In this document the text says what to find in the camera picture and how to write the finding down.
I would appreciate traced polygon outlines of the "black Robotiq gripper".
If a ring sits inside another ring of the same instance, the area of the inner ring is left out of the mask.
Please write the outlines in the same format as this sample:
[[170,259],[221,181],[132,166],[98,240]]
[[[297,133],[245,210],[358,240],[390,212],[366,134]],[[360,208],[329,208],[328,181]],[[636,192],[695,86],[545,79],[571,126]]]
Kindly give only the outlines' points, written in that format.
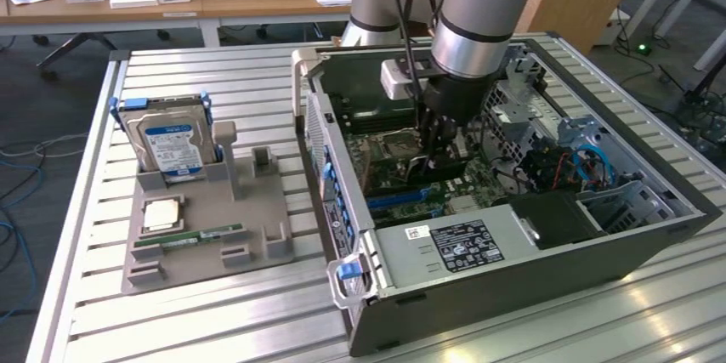
[[430,77],[422,92],[424,128],[436,122],[465,126],[480,113],[480,104],[491,89],[491,76],[463,78],[452,75]]

